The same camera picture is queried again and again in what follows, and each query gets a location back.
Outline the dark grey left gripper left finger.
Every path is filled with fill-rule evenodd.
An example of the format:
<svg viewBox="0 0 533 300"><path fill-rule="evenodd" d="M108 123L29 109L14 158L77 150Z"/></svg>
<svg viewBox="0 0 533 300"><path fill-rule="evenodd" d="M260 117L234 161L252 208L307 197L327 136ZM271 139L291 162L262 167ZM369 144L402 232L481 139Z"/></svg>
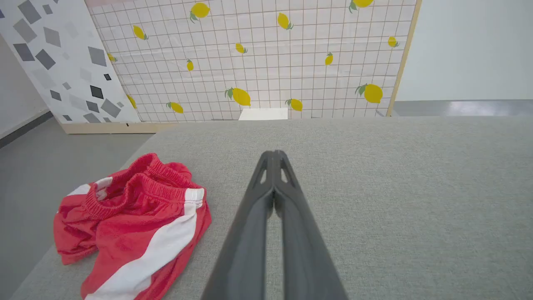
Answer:
<svg viewBox="0 0 533 300"><path fill-rule="evenodd" d="M263 300L267 221L273 210L274 152L262 153L238 206L213 271L204 300Z"/></svg>

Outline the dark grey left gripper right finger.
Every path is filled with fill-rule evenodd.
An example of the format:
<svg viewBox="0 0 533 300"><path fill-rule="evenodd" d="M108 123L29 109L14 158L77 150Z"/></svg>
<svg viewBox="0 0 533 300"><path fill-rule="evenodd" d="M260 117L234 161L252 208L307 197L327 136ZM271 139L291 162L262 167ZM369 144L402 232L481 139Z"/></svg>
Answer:
<svg viewBox="0 0 533 300"><path fill-rule="evenodd" d="M319 227L287 154L275 150L274 203L282 220L284 298L346 300Z"/></svg>

